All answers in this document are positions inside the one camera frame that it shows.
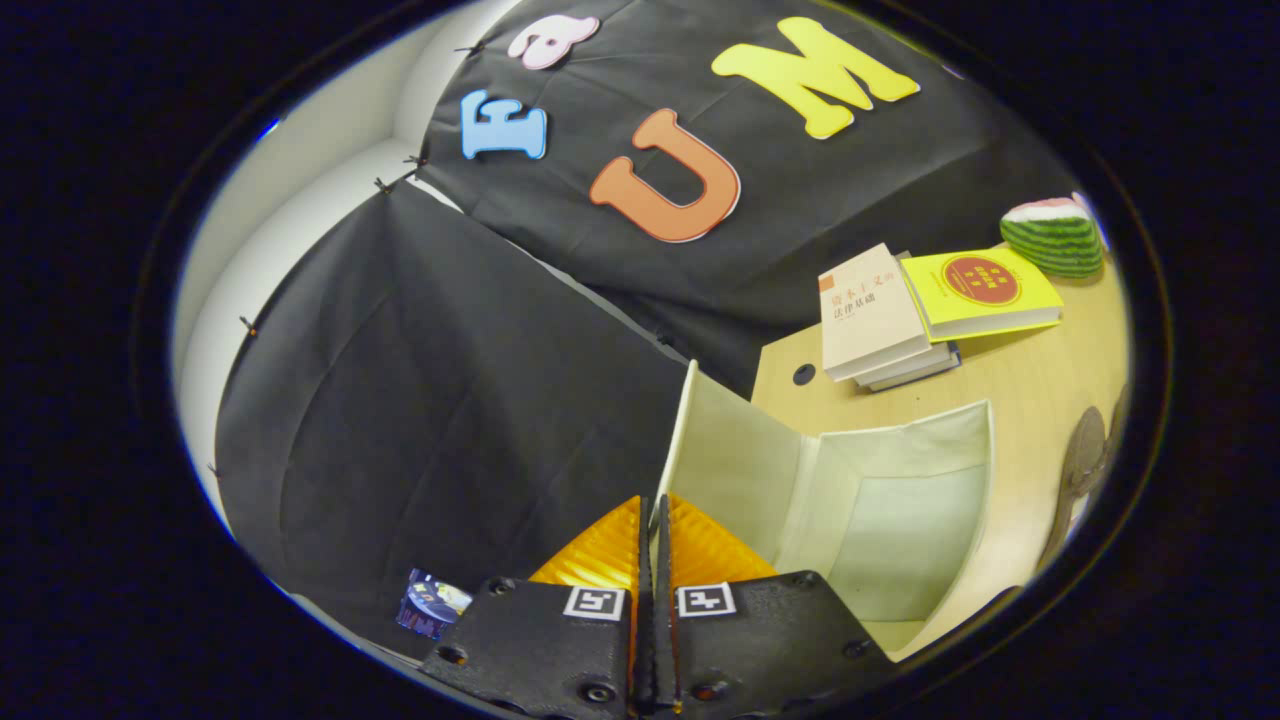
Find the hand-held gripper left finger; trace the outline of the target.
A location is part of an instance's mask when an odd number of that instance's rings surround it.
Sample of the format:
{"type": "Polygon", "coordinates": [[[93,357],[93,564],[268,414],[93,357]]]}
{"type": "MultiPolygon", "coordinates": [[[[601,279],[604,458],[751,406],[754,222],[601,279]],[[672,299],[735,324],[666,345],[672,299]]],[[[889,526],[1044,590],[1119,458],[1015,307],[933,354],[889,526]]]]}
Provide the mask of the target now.
{"type": "Polygon", "coordinates": [[[527,719],[639,719],[654,698],[652,564],[632,497],[529,579],[493,577],[420,673],[527,719]]]}

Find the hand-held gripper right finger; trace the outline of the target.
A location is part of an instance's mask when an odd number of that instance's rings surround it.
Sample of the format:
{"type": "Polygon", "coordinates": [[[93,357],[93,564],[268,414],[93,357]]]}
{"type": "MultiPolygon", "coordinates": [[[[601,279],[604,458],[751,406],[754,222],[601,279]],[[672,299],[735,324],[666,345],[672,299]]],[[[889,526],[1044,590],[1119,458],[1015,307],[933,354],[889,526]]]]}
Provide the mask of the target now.
{"type": "Polygon", "coordinates": [[[817,573],[677,585],[667,497],[653,530],[654,719],[800,719],[895,679],[895,662],[817,573]]]}

